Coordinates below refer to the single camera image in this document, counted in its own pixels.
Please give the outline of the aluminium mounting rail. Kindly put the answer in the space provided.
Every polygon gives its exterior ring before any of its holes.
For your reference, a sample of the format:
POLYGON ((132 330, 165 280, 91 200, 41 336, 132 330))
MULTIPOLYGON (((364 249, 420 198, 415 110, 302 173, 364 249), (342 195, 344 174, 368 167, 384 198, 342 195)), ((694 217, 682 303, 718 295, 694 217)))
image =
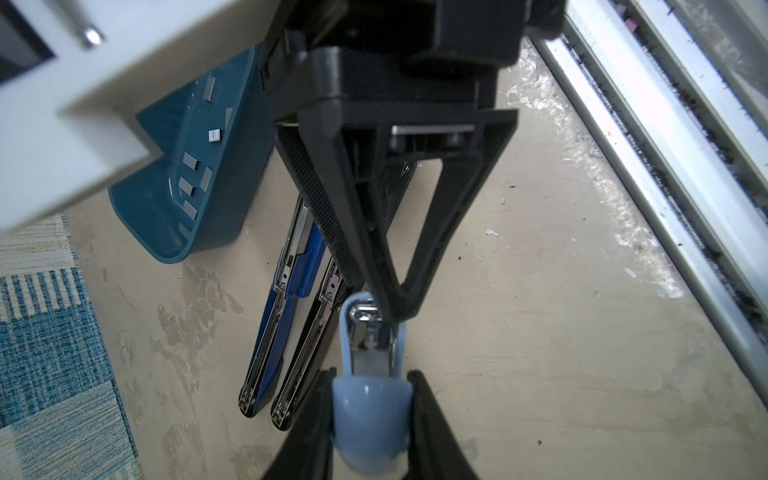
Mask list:
POLYGON ((765 397, 765 133, 672 1, 570 1, 535 48, 765 397))

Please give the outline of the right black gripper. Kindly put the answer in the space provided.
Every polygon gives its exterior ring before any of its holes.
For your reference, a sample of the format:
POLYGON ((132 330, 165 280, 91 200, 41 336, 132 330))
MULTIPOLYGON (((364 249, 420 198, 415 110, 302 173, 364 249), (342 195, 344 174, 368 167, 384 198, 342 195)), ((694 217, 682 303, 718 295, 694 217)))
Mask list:
POLYGON ((419 313, 517 130, 517 110, 488 108, 498 72, 518 61, 523 38, 557 38, 565 10, 280 3, 259 58, 272 118, 296 115, 296 127, 276 127, 276 147, 343 279, 367 287, 386 321, 419 313))

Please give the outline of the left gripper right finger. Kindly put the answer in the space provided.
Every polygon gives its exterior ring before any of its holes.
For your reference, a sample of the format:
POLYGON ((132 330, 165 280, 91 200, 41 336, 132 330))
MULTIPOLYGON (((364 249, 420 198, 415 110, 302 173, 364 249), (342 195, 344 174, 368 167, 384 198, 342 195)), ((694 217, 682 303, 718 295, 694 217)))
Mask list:
POLYGON ((478 479, 465 458, 425 375, 406 375, 413 387, 407 479, 478 479))

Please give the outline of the black stapler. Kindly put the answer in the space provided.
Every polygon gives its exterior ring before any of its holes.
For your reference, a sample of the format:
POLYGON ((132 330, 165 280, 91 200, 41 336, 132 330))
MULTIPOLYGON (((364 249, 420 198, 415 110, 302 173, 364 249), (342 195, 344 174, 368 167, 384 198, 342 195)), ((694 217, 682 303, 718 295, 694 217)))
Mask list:
POLYGON ((322 366, 343 302, 361 289, 359 285, 350 285, 342 278, 336 259, 328 252, 316 226, 312 227, 310 236, 310 257, 300 271, 298 289, 289 304, 295 305, 311 292, 315 297, 270 410, 273 424, 281 431, 288 430, 292 425, 322 366))

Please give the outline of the teal plastic tray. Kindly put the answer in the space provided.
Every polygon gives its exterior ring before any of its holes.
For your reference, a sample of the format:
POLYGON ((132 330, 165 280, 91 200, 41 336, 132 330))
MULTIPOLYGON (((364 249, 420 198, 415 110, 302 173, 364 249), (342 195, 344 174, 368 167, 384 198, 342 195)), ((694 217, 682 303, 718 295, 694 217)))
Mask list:
POLYGON ((251 47, 140 111, 160 157, 109 190, 114 212, 156 260, 230 244, 273 148, 251 47))

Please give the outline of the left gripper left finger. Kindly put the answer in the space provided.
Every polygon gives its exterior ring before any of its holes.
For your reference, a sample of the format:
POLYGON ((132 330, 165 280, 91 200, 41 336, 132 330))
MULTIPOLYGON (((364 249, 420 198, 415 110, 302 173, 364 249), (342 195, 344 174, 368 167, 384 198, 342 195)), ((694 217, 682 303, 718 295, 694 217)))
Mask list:
POLYGON ((332 382, 335 377, 335 368, 318 372, 263 480, 332 478, 332 382))

